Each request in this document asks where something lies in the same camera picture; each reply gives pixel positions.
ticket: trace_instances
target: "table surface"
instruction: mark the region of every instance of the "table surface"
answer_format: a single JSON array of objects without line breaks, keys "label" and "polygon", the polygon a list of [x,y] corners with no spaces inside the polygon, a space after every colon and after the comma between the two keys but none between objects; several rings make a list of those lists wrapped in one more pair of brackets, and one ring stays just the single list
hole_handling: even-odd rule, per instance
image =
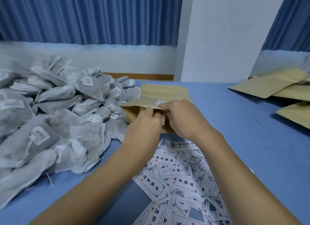
[{"label": "table surface", "polygon": [[[222,132],[228,144],[254,171],[262,183],[301,221],[310,224],[310,130],[275,112],[286,106],[278,100],[264,100],[228,90],[230,83],[151,82],[188,88],[189,97],[210,124]],[[176,140],[175,134],[161,138]],[[121,145],[113,140],[98,165]],[[28,224],[91,171],[78,175],[61,172],[44,176],[0,210],[2,225]],[[97,224],[131,225],[150,203],[147,195],[131,180],[102,211]],[[191,217],[199,217],[191,211]]]}]

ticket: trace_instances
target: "curtain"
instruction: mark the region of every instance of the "curtain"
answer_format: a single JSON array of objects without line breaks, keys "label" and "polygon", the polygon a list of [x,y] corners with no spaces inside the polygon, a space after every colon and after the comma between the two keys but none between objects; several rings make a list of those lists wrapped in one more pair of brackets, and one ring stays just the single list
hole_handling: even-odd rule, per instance
[{"label": "curtain", "polygon": [[177,46],[182,0],[0,0],[9,41]]},{"label": "curtain", "polygon": [[284,0],[262,50],[310,52],[310,0]]}]

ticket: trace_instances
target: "orange baseboard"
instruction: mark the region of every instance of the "orange baseboard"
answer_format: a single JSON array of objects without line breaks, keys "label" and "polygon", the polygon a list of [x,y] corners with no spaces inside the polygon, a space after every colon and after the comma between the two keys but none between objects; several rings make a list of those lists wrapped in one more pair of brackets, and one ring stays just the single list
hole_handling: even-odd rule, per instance
[{"label": "orange baseboard", "polygon": [[113,78],[128,76],[130,79],[173,81],[173,74],[141,74],[141,73],[105,73]]}]

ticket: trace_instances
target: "bare skin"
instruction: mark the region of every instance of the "bare skin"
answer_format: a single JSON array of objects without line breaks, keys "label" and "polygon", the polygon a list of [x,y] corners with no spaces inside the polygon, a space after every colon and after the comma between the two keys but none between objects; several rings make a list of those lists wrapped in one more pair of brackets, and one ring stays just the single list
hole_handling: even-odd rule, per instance
[{"label": "bare skin", "polygon": [[[174,100],[160,107],[167,110],[175,132],[194,142],[204,154],[234,224],[301,224],[246,167],[194,104],[188,100]],[[141,111],[128,126],[124,143],[110,159],[30,224],[93,223],[109,200],[154,155],[160,131],[161,115],[153,115],[152,108]],[[135,156],[135,161],[128,160],[130,155]],[[116,163],[117,158],[128,166],[125,171]]]}]

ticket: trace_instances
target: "person's left hand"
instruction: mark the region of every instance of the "person's left hand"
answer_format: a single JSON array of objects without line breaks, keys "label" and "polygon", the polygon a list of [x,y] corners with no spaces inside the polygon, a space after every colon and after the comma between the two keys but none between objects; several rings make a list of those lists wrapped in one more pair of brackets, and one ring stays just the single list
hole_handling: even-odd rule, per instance
[{"label": "person's left hand", "polygon": [[129,124],[120,150],[135,162],[138,173],[152,158],[159,142],[162,115],[146,108],[139,112],[137,119]]}]

